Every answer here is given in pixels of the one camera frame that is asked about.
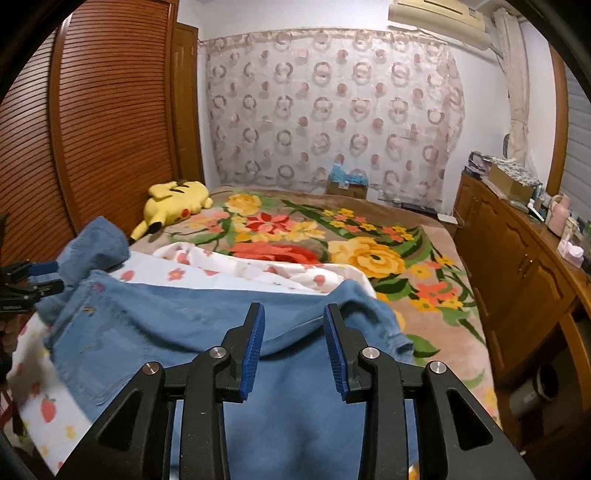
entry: window shutter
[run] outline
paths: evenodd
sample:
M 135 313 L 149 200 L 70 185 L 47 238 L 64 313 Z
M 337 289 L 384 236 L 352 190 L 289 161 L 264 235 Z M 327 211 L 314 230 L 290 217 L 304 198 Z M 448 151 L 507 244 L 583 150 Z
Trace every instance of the window shutter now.
M 571 208 L 591 220 L 591 103 L 567 67 L 569 86 L 569 142 L 560 191 Z

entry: sheer curtain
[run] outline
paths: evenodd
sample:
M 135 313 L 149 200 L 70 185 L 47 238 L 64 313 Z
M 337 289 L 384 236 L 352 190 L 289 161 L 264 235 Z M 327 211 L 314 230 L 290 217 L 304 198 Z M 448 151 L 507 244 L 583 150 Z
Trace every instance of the sheer curtain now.
M 528 152 L 530 74 L 523 34 L 517 19 L 504 8 L 495 12 L 495 23 L 501 38 L 511 107 L 508 158 L 515 158 L 520 165 L 525 165 Z
M 439 206 L 465 118 L 445 42 L 335 28 L 236 35 L 206 48 L 222 182 L 324 193 L 339 163 L 372 190 Z

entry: pikachu plush toy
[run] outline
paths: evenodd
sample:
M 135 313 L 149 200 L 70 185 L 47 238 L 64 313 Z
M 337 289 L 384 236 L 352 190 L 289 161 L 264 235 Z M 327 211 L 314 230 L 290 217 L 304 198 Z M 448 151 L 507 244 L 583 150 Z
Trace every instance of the pikachu plush toy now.
M 144 207 L 144 220 L 131 232 L 130 243 L 146 233 L 156 233 L 167 225 L 174 225 L 195 215 L 202 208 L 211 208 L 209 190 L 198 181 L 171 181 L 152 185 L 150 199 Z

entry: storage box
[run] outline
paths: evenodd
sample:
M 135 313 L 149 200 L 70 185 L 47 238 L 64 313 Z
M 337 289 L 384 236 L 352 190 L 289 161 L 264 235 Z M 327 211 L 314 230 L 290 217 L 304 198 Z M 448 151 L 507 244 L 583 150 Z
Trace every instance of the storage box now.
M 346 183 L 343 186 L 346 186 L 346 188 L 341 188 L 341 184 L 336 181 L 330 181 L 326 193 L 362 200 L 365 200 L 368 195 L 368 188 L 365 185 Z
M 517 200 L 527 205 L 534 193 L 535 187 L 523 185 L 517 180 L 512 179 L 496 164 L 492 166 L 491 172 L 488 174 L 488 179 L 494 183 L 500 191 L 507 195 L 509 200 Z

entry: pink container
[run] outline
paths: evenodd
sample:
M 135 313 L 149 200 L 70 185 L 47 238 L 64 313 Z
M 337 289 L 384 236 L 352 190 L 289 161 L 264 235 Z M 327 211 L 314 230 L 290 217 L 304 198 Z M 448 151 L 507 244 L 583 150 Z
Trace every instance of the pink container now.
M 570 199 L 566 195 L 562 195 L 560 202 L 555 202 L 555 199 L 556 197 L 554 197 L 550 203 L 550 213 L 552 217 L 548 222 L 548 228 L 553 234 L 562 237 L 566 220 L 568 220 L 570 216 Z

